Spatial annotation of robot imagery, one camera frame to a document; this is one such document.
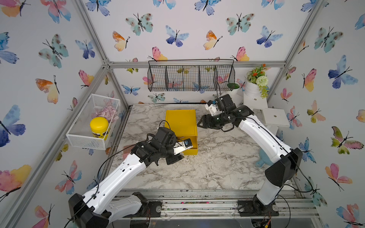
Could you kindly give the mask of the yellow plastic drawer cabinet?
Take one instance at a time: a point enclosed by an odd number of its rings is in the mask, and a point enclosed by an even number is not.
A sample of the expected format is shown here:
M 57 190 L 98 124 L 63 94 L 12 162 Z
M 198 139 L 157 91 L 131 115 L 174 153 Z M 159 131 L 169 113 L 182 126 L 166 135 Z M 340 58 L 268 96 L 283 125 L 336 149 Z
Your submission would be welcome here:
M 191 139 L 193 147 L 184 155 L 198 154 L 198 131 L 195 110 L 167 110 L 165 120 L 180 140 Z

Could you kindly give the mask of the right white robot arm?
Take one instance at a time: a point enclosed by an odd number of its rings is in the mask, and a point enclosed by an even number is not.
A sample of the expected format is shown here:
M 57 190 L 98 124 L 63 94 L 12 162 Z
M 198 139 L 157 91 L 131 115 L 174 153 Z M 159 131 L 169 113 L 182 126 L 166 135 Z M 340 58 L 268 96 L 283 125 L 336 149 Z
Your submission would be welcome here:
M 278 216 L 275 200 L 285 184 L 297 173 L 302 151 L 279 140 L 245 105 L 237 107 L 230 95 L 218 97 L 206 103 L 209 114 L 201 117 L 197 126 L 204 129 L 223 130 L 231 124 L 247 133 L 273 163 L 265 170 L 265 182 L 252 199 L 238 202 L 242 217 Z

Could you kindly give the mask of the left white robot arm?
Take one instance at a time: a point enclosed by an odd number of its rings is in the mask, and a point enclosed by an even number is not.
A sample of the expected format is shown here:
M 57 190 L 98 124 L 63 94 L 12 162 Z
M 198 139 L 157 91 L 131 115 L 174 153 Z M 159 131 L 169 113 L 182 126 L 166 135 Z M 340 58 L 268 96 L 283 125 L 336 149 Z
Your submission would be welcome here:
M 192 147 L 190 139 L 180 142 L 172 130 L 159 127 L 156 134 L 148 134 L 146 140 L 130 146 L 130 154 L 104 180 L 97 180 L 94 188 L 69 199 L 69 221 L 78 228 L 106 228 L 121 218 L 150 219 L 152 210 L 142 193 L 134 192 L 116 202 L 113 202 L 114 197 L 151 163 L 165 159 L 168 165 L 174 164 Z

